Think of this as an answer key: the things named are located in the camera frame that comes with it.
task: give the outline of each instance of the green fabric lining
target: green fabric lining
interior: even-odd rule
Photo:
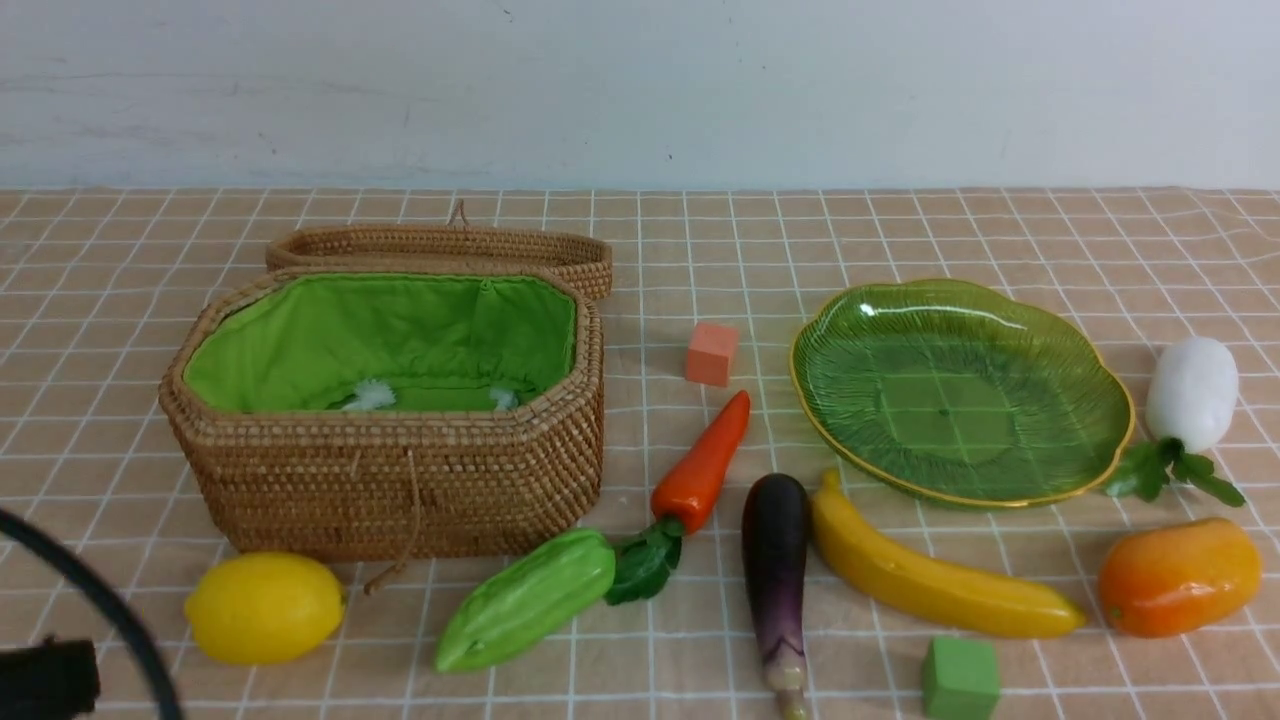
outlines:
[[[379,379],[398,411],[521,404],[573,366],[577,307],[525,275],[306,275],[223,320],[183,378],[225,413],[335,410]]]

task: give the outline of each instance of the black cable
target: black cable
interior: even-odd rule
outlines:
[[[160,650],[151,639],[151,633],[129,610],[124,600],[61,543],[4,507],[0,507],[0,533],[9,536],[51,565],[84,593],[84,597],[115,626],[125,644],[129,646],[133,659],[142,669],[142,675],[151,685],[151,697],[155,698],[156,707],[160,710],[160,720],[183,720],[182,707],[178,705],[178,691],[165,669]]]

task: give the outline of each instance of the basket string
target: basket string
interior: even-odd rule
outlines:
[[[458,201],[453,204],[453,210],[449,213],[449,222],[444,223],[445,227],[452,227],[453,222],[458,219],[462,220],[462,227],[465,228],[471,227],[471,220],[467,220],[467,210],[463,206],[465,204],[466,200],[462,199],[458,199]]]
[[[408,564],[408,556],[413,551],[413,546],[417,544],[417,536],[420,532],[422,532],[422,492],[417,483],[417,465],[413,462],[413,451],[410,450],[407,452],[408,452],[408,479],[410,483],[413,486],[413,529],[410,532],[408,542],[406,542],[404,548],[401,550],[399,557],[396,559],[396,564],[379,573],[376,577],[374,577],[372,580],[365,583],[366,596],[374,594],[375,592],[381,589],[381,587],[387,584],[388,580],[404,571],[404,566]],[[356,454],[355,462],[351,464],[352,480],[355,480],[356,477],[357,462],[360,462],[358,452]]]

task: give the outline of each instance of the leaf-shaped plate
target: leaf-shaped plate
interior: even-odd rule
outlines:
[[[796,336],[791,378],[836,452],[959,507],[1087,492],[1134,428],[1129,392],[1075,327],[964,281],[840,293]]]

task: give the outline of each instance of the basket lid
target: basket lid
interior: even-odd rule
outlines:
[[[346,224],[300,228],[266,247],[266,269],[291,266],[351,266],[361,261],[447,269],[476,261],[512,272],[548,270],[588,300],[613,290],[613,251],[599,240],[566,232],[476,227],[458,200],[443,225]]]

